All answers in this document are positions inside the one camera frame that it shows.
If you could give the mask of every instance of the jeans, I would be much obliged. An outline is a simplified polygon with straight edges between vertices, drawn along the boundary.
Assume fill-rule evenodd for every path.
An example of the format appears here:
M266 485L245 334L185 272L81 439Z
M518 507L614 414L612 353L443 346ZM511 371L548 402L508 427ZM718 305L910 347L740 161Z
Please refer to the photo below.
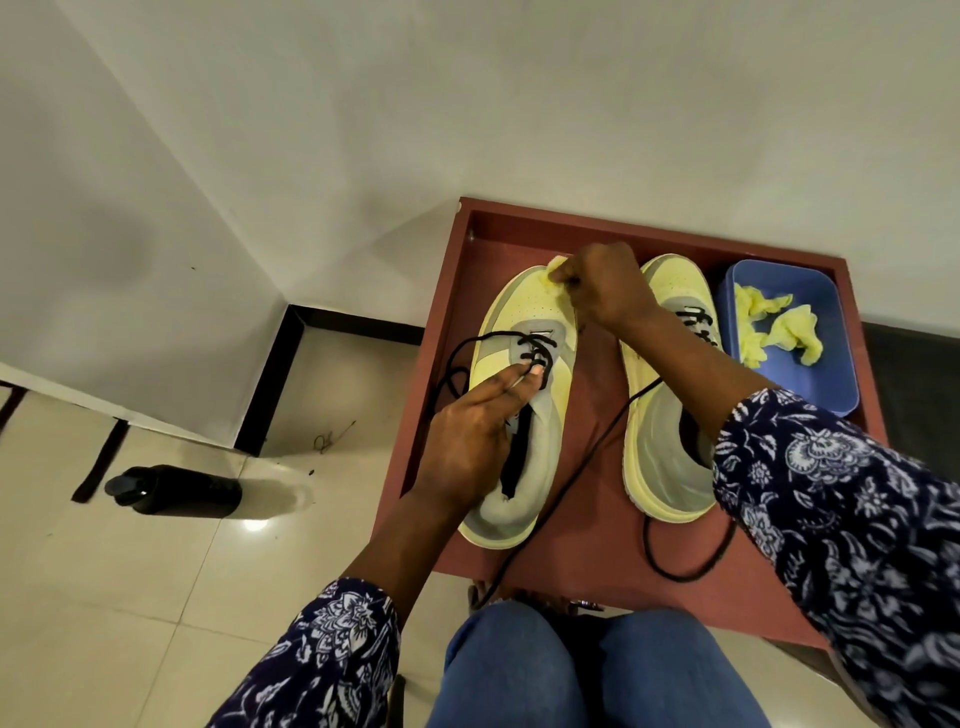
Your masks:
M590 725L770 724L706 627L684 612L558 617L516 601L480 610L454 636L427 723Z

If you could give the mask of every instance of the floor tile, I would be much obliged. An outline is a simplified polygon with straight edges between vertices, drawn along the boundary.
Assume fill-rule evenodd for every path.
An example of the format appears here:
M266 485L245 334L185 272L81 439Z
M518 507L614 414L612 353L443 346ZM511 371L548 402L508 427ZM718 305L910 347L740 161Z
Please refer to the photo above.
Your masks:
M16 577L51 595L177 621L218 522L142 516L117 506L103 489L88 503L71 502L113 420L40 395L28 400L21 405L26 411L15 416L22 418L24 450L9 453L16 447L14 431L0 438L5 476L12 473L38 490L29 503L15 505L26 531L15 539ZM62 473L51 477L50 469L61 460ZM236 477L244 460L237 453L133 427L105 481L134 465L161 463Z
M177 627L137 728L204 725L270 647Z
M251 458L186 624L274 641L370 538L417 349L308 328L274 416L274 457ZM325 453L318 435L347 433Z
M276 407L263 456L393 446L418 347L310 328Z
M0 433L0 578L8 589L34 576L33 559L76 506L70 495L112 427L105 415L30 392Z
M760 638L710 632L773 728L876 728L841 688Z
M433 710L444 677L444 655L469 617L469 579L431 573L403 627L399 673L407 679L403 725L420 728Z
M399 671L424 685L444 676L444 655L453 635L469 617L469 579L432 573L403 627Z
M156 619L21 591L0 606L0 725L132 728L173 636Z

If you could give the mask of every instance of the yellow cloth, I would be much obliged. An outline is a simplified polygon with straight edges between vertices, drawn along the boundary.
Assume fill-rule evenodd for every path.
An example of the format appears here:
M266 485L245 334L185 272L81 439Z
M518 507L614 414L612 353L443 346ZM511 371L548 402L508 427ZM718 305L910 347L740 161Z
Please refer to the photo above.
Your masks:
M740 361L744 366L758 369L760 362L767 360L767 353L763 350L765 334L754 331L750 311L754 305L754 294L757 291L753 286L733 285L736 296L736 337L740 344Z
M800 357L800 363L807 367L813 366L824 352L823 342L817 338L814 330L816 326L817 314L809 305L791 308L774 321L763 346L780 347L787 352L792 352L798 346L803 347L805 351Z
M754 288L752 285L735 283L734 286L737 292L737 311L739 312L742 298L744 305L748 308L748 316L751 321L765 319L768 313L780 313L793 303L792 293L788 293L786 296L777 296L774 299L765 299L760 289Z

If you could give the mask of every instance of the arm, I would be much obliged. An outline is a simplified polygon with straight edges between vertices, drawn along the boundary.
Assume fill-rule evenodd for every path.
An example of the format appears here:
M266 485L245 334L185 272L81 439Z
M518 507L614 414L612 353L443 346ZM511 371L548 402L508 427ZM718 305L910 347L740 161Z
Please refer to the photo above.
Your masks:
M717 501L871 704L898 725L960 723L960 486L702 342L628 246L590 246L555 278L716 442Z
M960 719L960 486L791 392L720 433L717 500L895 725Z
M626 243L590 245L551 278L566 284L578 312L646 359L713 442L738 402L776 386L661 308Z
M540 389L543 368L526 368L504 369L434 418L416 484L344 571L390 595L401 624L457 526L496 487L510 451L504 424Z
M543 368L526 369L504 369L433 419L414 487L209 725L383 724L400 627L460 521L496 486L504 424L540 389Z

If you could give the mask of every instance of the sleeve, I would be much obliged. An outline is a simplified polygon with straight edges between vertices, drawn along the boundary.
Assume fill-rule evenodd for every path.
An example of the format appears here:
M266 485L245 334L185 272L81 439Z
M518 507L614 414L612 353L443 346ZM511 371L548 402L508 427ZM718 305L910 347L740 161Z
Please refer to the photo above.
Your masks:
M875 708L960 724L960 486L764 390L724 425L714 490Z
M383 725L399 650L391 599L361 579L339 579L297 615L208 726Z

